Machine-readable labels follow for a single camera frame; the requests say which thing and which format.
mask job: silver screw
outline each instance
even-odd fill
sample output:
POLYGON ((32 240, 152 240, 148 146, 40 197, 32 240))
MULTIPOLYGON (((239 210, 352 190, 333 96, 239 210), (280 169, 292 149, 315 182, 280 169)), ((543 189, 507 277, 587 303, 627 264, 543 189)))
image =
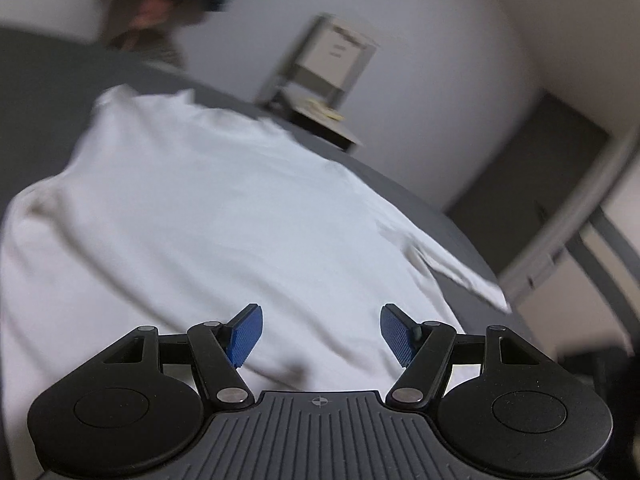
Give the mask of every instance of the silver screw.
POLYGON ((424 398, 422 392, 416 388, 398 388, 391 396, 403 404, 413 404, 414 402, 420 402, 424 398))
POLYGON ((249 397, 249 394, 242 388, 224 388, 216 394, 216 397, 221 402, 237 404, 238 402, 245 401, 247 397, 249 397))

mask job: crosshair symbol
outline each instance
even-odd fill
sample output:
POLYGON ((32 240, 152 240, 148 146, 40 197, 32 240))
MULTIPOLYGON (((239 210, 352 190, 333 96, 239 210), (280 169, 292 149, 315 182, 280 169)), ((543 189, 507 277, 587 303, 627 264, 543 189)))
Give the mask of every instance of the crosshair symbol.
POLYGON ((318 408, 322 408, 324 405, 326 405, 329 402, 329 399, 325 399, 324 397, 316 397, 311 402, 318 408))

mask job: gray table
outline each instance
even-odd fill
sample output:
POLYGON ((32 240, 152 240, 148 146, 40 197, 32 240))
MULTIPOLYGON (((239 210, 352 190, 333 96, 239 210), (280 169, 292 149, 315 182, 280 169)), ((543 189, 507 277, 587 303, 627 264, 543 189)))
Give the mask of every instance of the gray table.
MULTIPOLYGON (((89 124, 94 100, 124 83, 140 93, 193 88, 196 101, 207 107, 231 108, 253 118, 265 115, 251 104, 146 66, 132 54, 0 28, 0 211, 19 191, 66 166, 89 124)), ((356 173, 460 261, 495 281, 471 243, 442 213, 335 146, 274 120, 292 131, 300 144, 356 173)), ((489 324, 503 324, 532 340, 519 315, 506 316, 448 278, 436 274, 436 279, 467 333, 482 334, 489 324)), ((1 447, 0 478, 8 478, 2 475, 1 447)))

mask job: ribbed gray plate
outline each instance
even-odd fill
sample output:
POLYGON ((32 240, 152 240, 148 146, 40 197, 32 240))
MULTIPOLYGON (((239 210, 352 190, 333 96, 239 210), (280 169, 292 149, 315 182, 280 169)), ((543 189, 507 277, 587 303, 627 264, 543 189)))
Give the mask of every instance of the ribbed gray plate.
MULTIPOLYGON (((213 418, 200 441, 137 480, 488 480, 458 460, 420 415, 374 392, 267 392, 213 418)), ((576 480, 595 480, 582 473, 576 480)), ((42 480, 62 480, 45 473, 42 480)))

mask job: yellow object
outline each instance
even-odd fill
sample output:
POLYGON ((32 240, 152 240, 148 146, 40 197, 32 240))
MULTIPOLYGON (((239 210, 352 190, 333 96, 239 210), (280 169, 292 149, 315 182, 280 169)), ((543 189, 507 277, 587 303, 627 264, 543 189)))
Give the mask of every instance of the yellow object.
POLYGON ((323 102, 318 101, 318 99, 313 99, 313 98, 309 98, 306 100, 306 102, 309 104, 309 107, 321 114, 324 115, 325 117, 328 117, 334 121, 343 121, 344 117, 342 115, 340 115, 338 112, 336 112, 333 108, 329 108, 326 104, 324 104, 323 102))

